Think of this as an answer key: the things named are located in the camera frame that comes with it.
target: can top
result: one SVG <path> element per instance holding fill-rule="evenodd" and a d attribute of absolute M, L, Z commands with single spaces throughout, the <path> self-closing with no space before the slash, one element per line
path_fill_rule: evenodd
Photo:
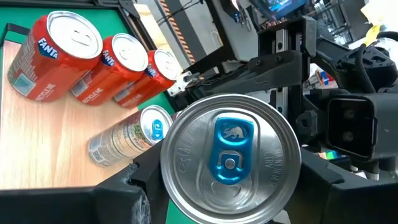
<path fill-rule="evenodd" d="M 112 38 L 112 49 L 119 62 L 126 68 L 141 72 L 148 66 L 148 55 L 144 46 L 129 34 L 116 34 Z"/>
<path fill-rule="evenodd" d="M 299 179 L 295 134 L 251 96 L 204 98 L 175 120 L 162 145 L 162 177 L 174 204 L 198 223 L 267 223 Z"/>
<path fill-rule="evenodd" d="M 151 105 L 142 111 L 140 123 L 145 138 L 154 145 L 166 137 L 173 121 L 162 107 Z"/>
<path fill-rule="evenodd" d="M 154 57 L 159 72 L 169 80 L 176 80 L 178 76 L 177 59 L 168 50 L 164 49 L 157 49 Z"/>
<path fill-rule="evenodd" d="M 95 58 L 103 47 L 98 30 L 84 17 L 68 11 L 53 11 L 47 17 L 52 40 L 66 53 L 78 58 Z"/>

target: machine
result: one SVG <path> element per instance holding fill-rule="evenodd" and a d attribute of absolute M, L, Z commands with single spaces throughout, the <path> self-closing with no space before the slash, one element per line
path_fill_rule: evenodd
<path fill-rule="evenodd" d="M 258 56 L 232 72 L 203 78 L 197 66 L 187 68 L 185 91 L 170 103 L 178 111 L 217 93 L 269 91 L 270 104 L 302 145 L 300 178 L 285 207 L 290 222 L 396 223 L 396 65 L 384 49 L 349 50 L 317 39 L 316 29 L 315 20 L 298 17 L 259 32 Z M 303 94 L 310 62 L 339 87 Z M 165 223 L 169 197 L 160 174 L 161 146 L 96 187 L 1 191 L 0 222 Z M 327 161 L 314 153 L 324 149 L 343 156 Z M 362 170 L 366 179 L 355 174 Z"/>

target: warning tape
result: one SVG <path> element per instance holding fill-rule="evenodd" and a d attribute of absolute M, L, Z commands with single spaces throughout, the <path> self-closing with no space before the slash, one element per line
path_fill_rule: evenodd
<path fill-rule="evenodd" d="M 160 0 L 160 4 L 162 5 L 162 8 L 165 11 L 166 16 L 169 16 L 171 14 L 171 12 L 170 12 L 169 6 L 166 4 L 165 0 Z M 189 58 L 189 61 L 191 61 L 191 63 L 195 63 L 196 60 L 193 57 L 192 52 L 189 50 L 187 42 L 185 41 L 185 38 L 182 35 L 180 28 L 178 28 L 178 25 L 175 22 L 173 17 L 169 18 L 169 23 L 173 27 L 173 30 L 174 30 L 175 34 L 177 35 L 177 38 L 180 41 L 180 43 L 184 49 L 184 52 L 186 53 L 186 55 Z"/>

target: blue pull tab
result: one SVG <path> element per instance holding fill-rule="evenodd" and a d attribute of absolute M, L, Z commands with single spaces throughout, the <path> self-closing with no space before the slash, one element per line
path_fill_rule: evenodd
<path fill-rule="evenodd" d="M 152 138 L 155 140 L 163 139 L 163 124 L 158 119 L 152 123 Z"/>
<path fill-rule="evenodd" d="M 251 170 L 254 125 L 239 118 L 218 118 L 215 125 L 210 172 L 226 185 L 237 184 Z"/>

